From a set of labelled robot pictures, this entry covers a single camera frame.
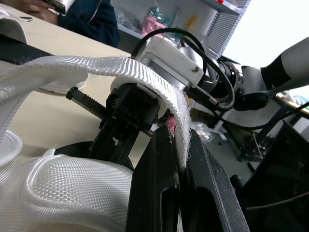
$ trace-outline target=black cable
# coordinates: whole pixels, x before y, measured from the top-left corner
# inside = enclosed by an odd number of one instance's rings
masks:
[[[167,33],[167,32],[170,32],[170,33],[178,33],[178,34],[181,34],[181,35],[185,35],[185,36],[188,36],[190,39],[192,39],[196,45],[198,46],[198,48],[202,51],[202,52],[205,52],[202,44],[200,43],[200,41],[191,33],[185,31],[185,30],[182,30],[182,29],[179,29],[179,28],[162,28],[162,29],[158,29],[158,30],[154,30],[152,32],[150,32],[149,34],[145,35],[139,42],[138,44],[135,46],[135,48],[133,49],[133,52],[131,54],[131,59],[135,59],[136,55],[139,53],[140,49],[142,48],[142,46],[146,43],[146,41],[157,35],[157,34],[162,34],[162,33]],[[205,62],[203,62],[203,71],[204,71],[204,75],[206,73],[206,69],[207,69],[207,64]]]
[[[211,58],[209,58],[203,51],[201,51],[191,41],[189,41],[187,38],[182,38],[182,39],[190,48],[192,48],[197,54],[199,54],[203,58],[203,63],[207,63],[218,73],[219,78],[225,84],[225,87],[228,92],[228,102],[220,103],[217,106],[217,109],[219,111],[228,111],[232,109],[235,103],[235,92],[234,92],[234,88],[231,82],[229,81],[225,73],[212,61]]]
[[[273,125],[273,124],[276,124],[277,122],[285,119],[286,117],[292,115],[292,114],[295,114],[297,113],[298,111],[302,110],[303,108],[309,106],[309,102],[307,102],[306,104],[303,104],[301,106],[299,106],[298,108],[294,109],[294,110],[291,110],[290,112],[287,112],[286,114],[282,115],[282,116],[279,116],[277,118],[274,118],[272,120],[270,120],[268,123],[264,124],[264,125],[261,125],[261,126],[256,126],[256,127],[244,127],[244,126],[240,126],[240,125],[237,125],[233,122],[229,122],[225,119],[223,119],[222,117],[220,117],[215,111],[213,111],[212,113],[215,115],[216,118],[218,118],[219,120],[223,121],[224,123],[226,123],[227,125],[229,126],[232,126],[232,127],[236,127],[236,128],[239,128],[239,129],[244,129],[244,130],[259,130],[259,129],[262,129],[264,127],[267,127],[267,126],[270,126],[270,125]]]

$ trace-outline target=white fabric strip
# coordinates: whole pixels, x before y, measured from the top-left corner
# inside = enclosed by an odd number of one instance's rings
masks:
[[[84,80],[84,73],[127,78],[151,89],[166,103],[177,120],[175,131],[178,162],[181,171],[186,167],[190,141],[189,112],[182,93],[147,66],[121,57],[43,57],[16,69],[0,74],[0,107],[30,92],[61,79],[74,86]]]

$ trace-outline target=table surface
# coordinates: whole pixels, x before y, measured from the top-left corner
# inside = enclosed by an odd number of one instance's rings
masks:
[[[5,7],[18,16],[29,16],[10,7]],[[53,55],[87,57],[126,56],[119,49],[91,40],[53,24],[33,18],[22,24],[28,44]],[[90,76],[84,93],[105,105],[113,77]],[[82,107],[69,101],[64,95],[46,91],[34,91],[24,101],[9,130],[24,143],[21,160],[41,156],[50,148],[93,141],[99,132],[100,120]],[[134,165],[138,162],[150,138],[141,133],[130,153]]]
[[[277,97],[280,101],[282,101],[283,103],[285,103],[286,105],[290,106],[290,107],[293,108],[293,109],[296,109],[296,108],[298,108],[298,107],[300,106],[300,105],[297,105],[297,104],[294,103],[294,102],[287,101],[286,99],[284,99],[282,93],[278,93],[278,94],[276,95],[276,97]],[[306,108],[305,108],[305,109],[302,109],[300,112],[302,112],[302,113],[304,113],[304,114],[306,114],[306,115],[309,116],[309,110],[306,109]]]

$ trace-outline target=hand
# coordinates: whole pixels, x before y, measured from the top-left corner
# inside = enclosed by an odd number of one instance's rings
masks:
[[[38,12],[31,12],[29,15],[32,15],[34,17],[37,17],[39,19],[42,19],[46,22],[58,25],[58,15],[55,13],[51,12],[50,10],[46,8],[39,8]]]
[[[0,0],[0,3],[11,6],[24,13],[40,12],[41,8],[55,9],[43,0]]]

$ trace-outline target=black mesh basket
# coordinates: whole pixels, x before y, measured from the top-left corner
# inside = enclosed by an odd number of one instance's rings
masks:
[[[309,191],[309,143],[284,123],[240,196],[242,208],[283,201]],[[252,232],[309,231],[309,197],[244,213]]]

